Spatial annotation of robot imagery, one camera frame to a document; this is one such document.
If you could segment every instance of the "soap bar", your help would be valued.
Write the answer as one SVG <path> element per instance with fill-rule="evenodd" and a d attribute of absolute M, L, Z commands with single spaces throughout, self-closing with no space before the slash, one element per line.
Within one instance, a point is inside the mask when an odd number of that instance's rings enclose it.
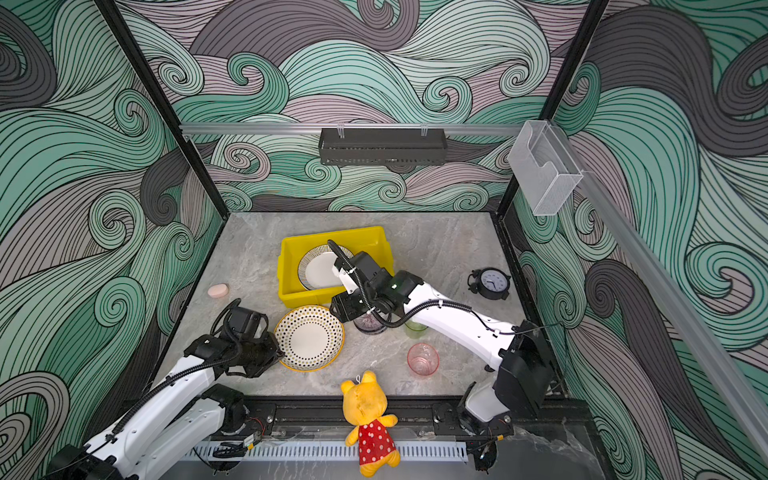
<path fill-rule="evenodd" d="M 214 285 L 208 289 L 208 295 L 213 298 L 221 298 L 222 296 L 227 296 L 229 292 L 230 288 L 226 283 L 219 283 L 218 285 Z"/>

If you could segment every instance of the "clock face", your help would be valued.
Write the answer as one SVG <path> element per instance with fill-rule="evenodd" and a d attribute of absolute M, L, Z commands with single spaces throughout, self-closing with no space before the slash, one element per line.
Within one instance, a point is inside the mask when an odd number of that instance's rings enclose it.
<path fill-rule="evenodd" d="M 492 292 L 503 292 L 509 288 L 509 281 L 498 270 L 486 270 L 480 274 L 480 282 Z"/>

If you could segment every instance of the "aluminum rail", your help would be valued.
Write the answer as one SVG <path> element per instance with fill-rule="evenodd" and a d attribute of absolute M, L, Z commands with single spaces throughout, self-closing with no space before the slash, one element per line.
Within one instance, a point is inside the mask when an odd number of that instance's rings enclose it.
<path fill-rule="evenodd" d="M 441 128 L 446 135 L 517 136 L 522 124 L 305 124 L 267 122 L 198 122 L 181 124 L 181 132 L 191 135 L 320 135 L 324 128 Z"/>
<path fill-rule="evenodd" d="M 605 187 L 593 172 L 583 170 L 581 159 L 573 151 L 570 141 L 567 149 L 576 168 L 584 175 L 579 183 L 581 192 L 592 202 L 603 224 L 632 262 L 659 310 L 680 334 L 701 369 L 730 408 L 742 431 L 768 465 L 768 406 L 694 309 L 690 300 L 685 297 L 656 254 L 617 209 Z"/>

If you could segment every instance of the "white cable tray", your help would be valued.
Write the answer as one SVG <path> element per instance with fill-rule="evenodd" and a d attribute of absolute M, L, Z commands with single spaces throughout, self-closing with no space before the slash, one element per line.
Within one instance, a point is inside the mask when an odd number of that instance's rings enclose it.
<path fill-rule="evenodd" d="M 197 444 L 197 453 L 209 462 L 220 462 L 221 458 L 213 453 L 220 442 L 201 442 Z M 405 440 L 396 442 L 400 458 L 404 462 L 467 462 L 467 447 L 464 442 L 419 441 Z M 249 450 L 242 458 L 232 458 L 231 461 L 244 462 L 358 462 L 357 445 L 348 447 L 343 440 L 334 441 L 304 441 L 289 440 L 287 442 L 264 442 Z M 179 461 L 200 459 L 193 451 L 189 451 Z"/>

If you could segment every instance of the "pink cup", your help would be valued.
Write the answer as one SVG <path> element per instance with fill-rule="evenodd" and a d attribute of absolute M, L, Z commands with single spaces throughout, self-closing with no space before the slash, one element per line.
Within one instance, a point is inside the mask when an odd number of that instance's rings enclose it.
<path fill-rule="evenodd" d="M 429 376 L 437 371 L 440 356 L 435 347 L 426 343 L 416 343 L 408 351 L 408 366 L 419 375 Z"/>

